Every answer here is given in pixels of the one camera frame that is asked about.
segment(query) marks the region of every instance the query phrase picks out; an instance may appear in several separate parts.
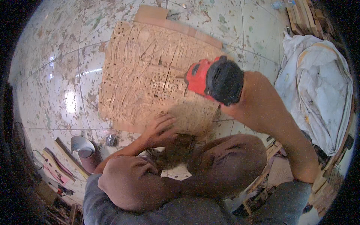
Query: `white tarp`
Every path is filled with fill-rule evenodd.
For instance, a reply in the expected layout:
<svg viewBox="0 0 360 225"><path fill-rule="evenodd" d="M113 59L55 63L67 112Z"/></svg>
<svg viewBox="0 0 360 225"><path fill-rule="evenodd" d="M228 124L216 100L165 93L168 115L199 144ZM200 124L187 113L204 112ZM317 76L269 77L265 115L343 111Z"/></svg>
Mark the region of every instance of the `white tarp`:
<svg viewBox="0 0 360 225"><path fill-rule="evenodd" d="M285 33L275 89L300 129L328 156L339 150L350 118L353 82L329 41Z"/></svg>

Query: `red power tool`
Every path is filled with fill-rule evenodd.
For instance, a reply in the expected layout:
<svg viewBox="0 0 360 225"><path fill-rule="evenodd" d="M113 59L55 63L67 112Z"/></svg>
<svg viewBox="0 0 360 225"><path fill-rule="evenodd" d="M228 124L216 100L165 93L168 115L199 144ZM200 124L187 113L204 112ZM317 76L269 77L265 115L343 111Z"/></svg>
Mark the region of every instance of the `red power tool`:
<svg viewBox="0 0 360 225"><path fill-rule="evenodd" d="M238 103L244 83L244 72L224 55L214 61L202 59L185 75L188 89L226 106Z"/></svg>

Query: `sandpaper roll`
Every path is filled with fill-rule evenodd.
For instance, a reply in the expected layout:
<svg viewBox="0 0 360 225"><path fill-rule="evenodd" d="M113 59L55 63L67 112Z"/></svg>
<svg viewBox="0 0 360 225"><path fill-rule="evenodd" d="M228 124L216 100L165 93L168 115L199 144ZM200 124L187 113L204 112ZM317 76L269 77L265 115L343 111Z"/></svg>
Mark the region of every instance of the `sandpaper roll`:
<svg viewBox="0 0 360 225"><path fill-rule="evenodd" d="M100 152L95 149L94 153L91 154L89 157L82 158L79 156L80 161L84 169L89 172L93 173L95 168L101 163L102 159L100 156Z"/></svg>

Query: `stained floor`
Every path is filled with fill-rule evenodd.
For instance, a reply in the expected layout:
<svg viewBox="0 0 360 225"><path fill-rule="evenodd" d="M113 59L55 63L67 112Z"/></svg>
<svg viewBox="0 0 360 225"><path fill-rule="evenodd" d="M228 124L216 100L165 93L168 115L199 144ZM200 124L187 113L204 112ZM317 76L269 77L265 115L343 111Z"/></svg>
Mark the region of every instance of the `stained floor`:
<svg viewBox="0 0 360 225"><path fill-rule="evenodd" d="M14 86L15 110L33 150L48 147L76 182L65 187L82 203L86 180L64 160L54 145L60 137L83 135L103 144L111 121L98 114L99 84L105 51L115 23L132 21L140 4L169 9L168 19L188 24L224 43L243 70L260 71L274 84L283 57L286 12L273 10L271 0L67 0L43 1L27 23L12 59L9 82ZM206 140L237 133L259 136L233 118L218 114ZM117 131L116 148L101 149L103 158L127 146L140 134ZM163 176L184 179L190 174L180 165Z"/></svg>

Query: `person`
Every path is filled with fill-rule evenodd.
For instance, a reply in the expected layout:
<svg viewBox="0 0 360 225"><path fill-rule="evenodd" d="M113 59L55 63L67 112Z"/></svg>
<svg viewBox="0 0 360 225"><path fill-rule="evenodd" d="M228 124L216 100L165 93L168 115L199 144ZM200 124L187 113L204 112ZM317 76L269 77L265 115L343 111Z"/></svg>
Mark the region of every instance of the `person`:
<svg viewBox="0 0 360 225"><path fill-rule="evenodd" d="M252 215L252 224L297 224L307 204L318 161L270 82L259 72L245 72L240 101L223 113L282 143L294 181L280 184ZM148 148L165 146L177 137L176 118L157 115L129 146L106 158L88 178L84 221L92 224L247 224L236 218L222 199L246 188L262 172L266 149L252 135L238 134L211 141L192 153L191 177L160 177Z"/></svg>

